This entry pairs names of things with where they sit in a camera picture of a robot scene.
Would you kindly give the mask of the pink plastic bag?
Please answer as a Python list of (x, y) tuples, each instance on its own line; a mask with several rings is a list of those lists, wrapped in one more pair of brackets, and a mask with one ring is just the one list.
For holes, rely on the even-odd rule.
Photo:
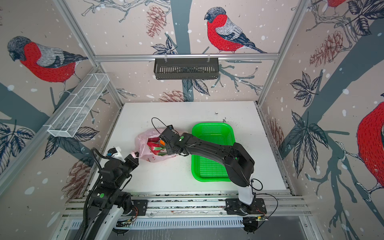
[(150, 148), (147, 146), (148, 138), (160, 137), (160, 134), (163, 130), (164, 129), (158, 129), (158, 130), (150, 129), (137, 135), (137, 137), (135, 138), (134, 152), (139, 153), (139, 159), (148, 161), (150, 163), (159, 163), (167, 159), (175, 158), (176, 156), (178, 156), (178, 155), (156, 156), (151, 152)]

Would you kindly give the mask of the green plastic basket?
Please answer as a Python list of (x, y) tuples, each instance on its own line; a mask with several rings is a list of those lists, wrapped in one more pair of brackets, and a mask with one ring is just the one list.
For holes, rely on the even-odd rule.
[[(236, 139), (233, 128), (226, 123), (199, 123), (192, 129), (192, 135), (207, 142), (232, 146)], [(200, 182), (228, 182), (226, 168), (221, 164), (197, 155), (191, 157), (191, 172)]]

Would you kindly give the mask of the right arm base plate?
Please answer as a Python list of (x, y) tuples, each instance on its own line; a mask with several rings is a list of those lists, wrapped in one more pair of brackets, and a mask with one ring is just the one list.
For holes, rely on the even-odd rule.
[(266, 205), (263, 199), (254, 198), (250, 205), (242, 203), (239, 199), (226, 199), (225, 211), (228, 215), (266, 215)]

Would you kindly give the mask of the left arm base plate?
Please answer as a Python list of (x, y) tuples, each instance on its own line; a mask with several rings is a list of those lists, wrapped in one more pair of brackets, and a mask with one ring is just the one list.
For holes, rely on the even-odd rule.
[(145, 216), (148, 208), (148, 200), (125, 200), (117, 202), (110, 209), (108, 216), (139, 217)]

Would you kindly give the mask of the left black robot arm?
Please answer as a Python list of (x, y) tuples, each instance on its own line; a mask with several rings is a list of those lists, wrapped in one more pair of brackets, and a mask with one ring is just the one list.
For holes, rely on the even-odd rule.
[(123, 160), (118, 158), (119, 153), (117, 148), (112, 148), (103, 156), (96, 148), (91, 149), (99, 175), (86, 197), (83, 221), (75, 240), (106, 240), (111, 232), (123, 235), (128, 231), (115, 227), (126, 227), (137, 220), (139, 209), (132, 195), (123, 188), (139, 165), (139, 153), (132, 152)]

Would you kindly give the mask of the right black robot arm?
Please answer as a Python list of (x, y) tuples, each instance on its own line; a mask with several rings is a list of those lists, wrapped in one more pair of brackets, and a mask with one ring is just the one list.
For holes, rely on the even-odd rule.
[(254, 201), (251, 178), (255, 161), (239, 143), (219, 145), (201, 140), (189, 133), (179, 135), (172, 125), (160, 134), (168, 155), (194, 155), (213, 160), (226, 168), (229, 179), (238, 186), (239, 201), (250, 206)]

